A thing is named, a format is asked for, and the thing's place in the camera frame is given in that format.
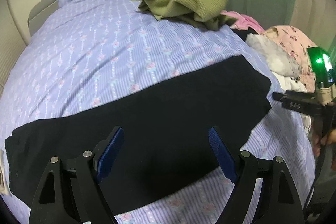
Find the person's right hand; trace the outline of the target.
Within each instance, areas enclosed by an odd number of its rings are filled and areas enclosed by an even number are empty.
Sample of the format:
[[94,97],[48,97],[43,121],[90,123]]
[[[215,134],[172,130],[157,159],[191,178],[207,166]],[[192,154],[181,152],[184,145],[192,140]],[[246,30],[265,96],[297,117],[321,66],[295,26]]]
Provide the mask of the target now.
[[322,146],[335,143],[335,128],[333,128],[324,137],[322,137],[322,134],[317,129],[314,128],[312,135],[312,142],[313,142],[313,153],[316,157],[319,157]]

